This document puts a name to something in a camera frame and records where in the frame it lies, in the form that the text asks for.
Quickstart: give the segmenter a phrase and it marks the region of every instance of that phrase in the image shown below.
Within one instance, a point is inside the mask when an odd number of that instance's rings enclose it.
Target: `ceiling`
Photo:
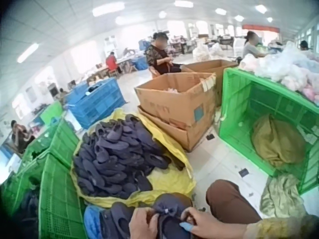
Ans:
[[[125,2],[123,11],[94,17],[92,9],[116,0],[15,0],[1,19],[0,106],[19,91],[32,75],[68,48],[117,27],[115,18],[142,16],[145,21],[159,19],[165,10],[167,19],[199,19],[215,23],[239,25],[242,22],[278,27],[283,39],[296,33],[319,13],[317,0],[193,0],[194,8],[174,6],[174,0],[118,0]],[[255,6],[263,4],[268,11],[261,14]],[[225,16],[216,8],[227,10]],[[18,56],[31,44],[39,48],[23,63]]]

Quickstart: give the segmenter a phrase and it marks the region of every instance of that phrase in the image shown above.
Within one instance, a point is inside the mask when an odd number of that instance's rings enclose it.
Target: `woman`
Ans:
[[[267,55],[267,54],[261,53],[256,48],[256,45],[259,42],[259,37],[256,33],[254,33],[253,31],[249,31],[245,38],[246,38],[246,42],[245,42],[244,51],[243,51],[243,58],[245,58],[247,54],[252,54],[256,58],[265,57]]]
[[[164,32],[154,33],[154,42],[146,49],[146,59],[161,75],[165,73],[181,72],[180,65],[172,63],[164,49],[167,48],[168,36]]]

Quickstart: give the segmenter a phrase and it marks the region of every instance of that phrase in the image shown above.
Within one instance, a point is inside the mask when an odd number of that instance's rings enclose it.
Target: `black hair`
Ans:
[[[300,48],[305,48],[305,49],[309,50],[308,43],[306,41],[301,41]]]
[[[166,35],[165,32],[155,32],[153,34],[153,39],[156,40],[158,38],[164,38],[164,39],[168,40],[168,36]]]
[[[12,121],[11,121],[11,128],[13,128],[13,126],[14,126],[15,123],[16,123],[15,120],[12,120]]]
[[[248,31],[248,32],[247,32],[247,36],[245,36],[245,38],[246,38],[245,45],[246,45],[246,43],[247,43],[251,38],[253,38],[255,35],[256,35],[256,33],[254,33],[253,31]]]

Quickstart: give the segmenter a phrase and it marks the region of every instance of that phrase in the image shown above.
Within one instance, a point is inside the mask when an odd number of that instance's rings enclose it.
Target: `yellow plastic bag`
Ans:
[[[116,109],[109,117],[102,121],[108,122],[111,119],[124,119],[125,115],[126,114],[122,109]],[[83,195],[77,184],[76,175],[73,170],[74,166],[72,164],[70,174],[77,194],[86,201],[103,208],[110,208],[114,202],[123,202],[128,206],[135,207],[137,207],[139,202],[152,205],[155,199],[163,193],[178,192],[190,197],[196,182],[193,178],[193,169],[188,162],[184,150],[174,139],[162,132],[149,119],[140,114],[134,115],[141,119],[145,127],[153,134],[153,138],[156,138],[159,142],[161,142],[175,157],[185,164],[185,168],[182,171],[178,171],[172,163],[166,170],[155,168],[150,176],[148,176],[148,179],[153,186],[153,190],[148,192],[135,192],[127,200],[123,200],[114,197],[100,198]],[[88,134],[94,132],[94,129],[95,125],[91,126],[88,130]],[[78,152],[81,143],[82,141],[79,142],[74,154]]]

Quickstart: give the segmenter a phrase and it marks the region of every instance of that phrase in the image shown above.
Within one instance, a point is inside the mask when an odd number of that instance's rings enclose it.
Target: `stacked cardboard boxes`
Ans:
[[[183,65],[183,72],[205,72],[216,74],[216,106],[221,106],[224,69],[236,67],[237,63],[226,60],[212,60]]]
[[[135,88],[141,103],[139,112],[185,150],[192,151],[212,124],[215,81],[215,75],[209,73],[173,73],[156,77]]]

